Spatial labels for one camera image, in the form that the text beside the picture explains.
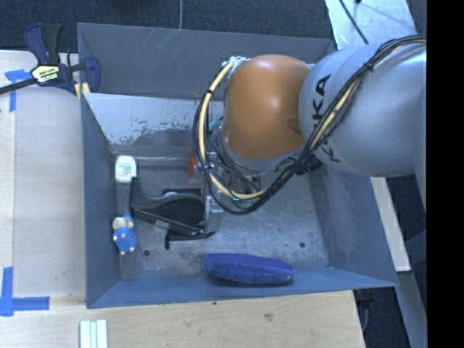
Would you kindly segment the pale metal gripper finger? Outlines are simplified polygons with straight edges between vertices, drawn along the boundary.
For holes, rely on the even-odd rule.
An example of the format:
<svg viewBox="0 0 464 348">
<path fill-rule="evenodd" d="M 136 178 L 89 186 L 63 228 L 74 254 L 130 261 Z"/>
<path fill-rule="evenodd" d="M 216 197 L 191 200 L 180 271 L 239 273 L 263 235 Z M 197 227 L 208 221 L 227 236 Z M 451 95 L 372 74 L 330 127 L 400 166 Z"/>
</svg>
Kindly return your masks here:
<svg viewBox="0 0 464 348">
<path fill-rule="evenodd" d="M 215 233 L 220 228 L 220 221 L 223 215 L 223 208 L 212 196 L 206 196 L 204 201 L 205 225 L 207 233 Z"/>
</svg>

